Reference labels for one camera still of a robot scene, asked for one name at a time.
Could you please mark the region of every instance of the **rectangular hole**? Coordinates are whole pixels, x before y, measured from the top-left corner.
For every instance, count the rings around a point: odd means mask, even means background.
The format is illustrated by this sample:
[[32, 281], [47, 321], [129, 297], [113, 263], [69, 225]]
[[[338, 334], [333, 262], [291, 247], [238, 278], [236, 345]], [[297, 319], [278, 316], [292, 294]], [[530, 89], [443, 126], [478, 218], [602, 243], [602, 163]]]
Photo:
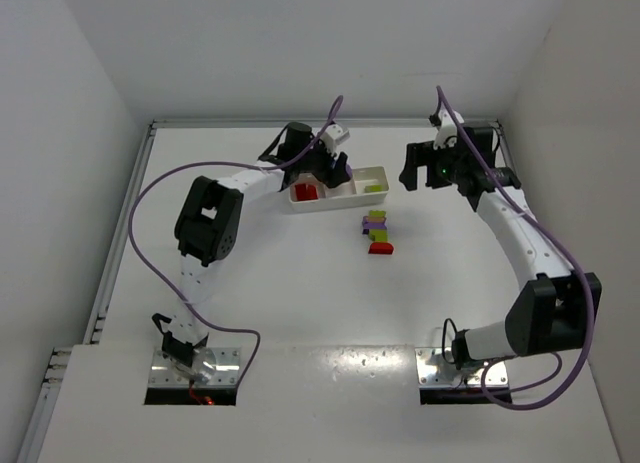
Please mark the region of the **rectangular hole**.
[[[511, 393], [495, 390], [496, 398], [511, 403]], [[480, 390], [420, 390], [421, 405], [482, 405], [491, 404]]]
[[175, 406], [236, 406], [235, 390], [212, 390], [194, 388], [193, 395], [188, 388], [148, 388], [145, 405]]

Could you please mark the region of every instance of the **lego brick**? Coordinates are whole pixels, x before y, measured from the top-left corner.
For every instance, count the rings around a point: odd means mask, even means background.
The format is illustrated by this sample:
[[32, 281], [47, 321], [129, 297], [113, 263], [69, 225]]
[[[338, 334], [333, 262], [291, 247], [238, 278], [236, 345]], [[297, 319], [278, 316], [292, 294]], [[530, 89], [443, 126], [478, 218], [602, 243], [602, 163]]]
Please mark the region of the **lego brick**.
[[386, 230], [387, 226], [384, 223], [367, 223], [362, 225], [365, 230]]
[[364, 187], [365, 193], [378, 193], [382, 191], [382, 185], [368, 185]]
[[294, 188], [296, 190], [296, 200], [307, 201], [307, 185], [296, 185]]
[[376, 242], [386, 243], [387, 230], [369, 230], [369, 238]]
[[369, 246], [370, 255], [391, 255], [393, 254], [393, 245], [385, 242], [374, 242]]
[[317, 200], [318, 189], [314, 185], [307, 185], [307, 200]]
[[384, 216], [363, 216], [362, 224], [365, 225], [367, 223], [384, 223], [387, 219]]

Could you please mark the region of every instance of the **red block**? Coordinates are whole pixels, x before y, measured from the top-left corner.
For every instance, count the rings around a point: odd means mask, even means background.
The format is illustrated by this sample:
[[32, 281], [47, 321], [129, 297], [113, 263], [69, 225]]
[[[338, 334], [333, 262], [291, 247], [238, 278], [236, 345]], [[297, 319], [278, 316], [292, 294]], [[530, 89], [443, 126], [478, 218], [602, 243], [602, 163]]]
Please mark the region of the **red block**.
[[317, 200], [318, 190], [313, 185], [307, 185], [307, 200]]
[[294, 189], [296, 190], [296, 200], [307, 201], [307, 185], [296, 185]]
[[375, 242], [369, 246], [370, 255], [391, 255], [393, 254], [393, 245], [391, 243]]

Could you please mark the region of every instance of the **purple block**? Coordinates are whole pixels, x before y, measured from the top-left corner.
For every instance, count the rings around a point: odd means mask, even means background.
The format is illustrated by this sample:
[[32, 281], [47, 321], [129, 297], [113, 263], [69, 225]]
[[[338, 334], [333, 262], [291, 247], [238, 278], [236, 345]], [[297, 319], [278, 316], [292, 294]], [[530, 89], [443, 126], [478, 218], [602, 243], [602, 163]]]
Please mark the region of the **purple block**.
[[363, 216], [362, 226], [369, 223], [385, 223], [387, 219], [384, 216]]
[[386, 230], [387, 227], [384, 223], [365, 223], [362, 225], [362, 234], [369, 234], [369, 230]]

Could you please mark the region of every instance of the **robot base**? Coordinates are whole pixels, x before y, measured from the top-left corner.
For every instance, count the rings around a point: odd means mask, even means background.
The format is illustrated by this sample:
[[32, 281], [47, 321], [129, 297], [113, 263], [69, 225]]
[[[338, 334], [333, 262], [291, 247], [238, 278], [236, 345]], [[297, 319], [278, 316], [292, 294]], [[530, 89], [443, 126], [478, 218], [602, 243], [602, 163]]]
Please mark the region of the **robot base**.
[[[451, 361], [451, 349], [445, 348]], [[420, 403], [423, 405], [473, 405], [489, 403], [480, 389], [480, 377], [486, 364], [457, 370], [442, 357], [441, 348], [416, 348]], [[509, 378], [504, 363], [494, 365], [486, 380], [490, 392], [511, 402]]]
[[240, 368], [239, 348], [203, 348], [205, 371], [193, 378], [162, 350], [153, 352], [145, 405], [212, 405], [234, 406], [236, 382]]

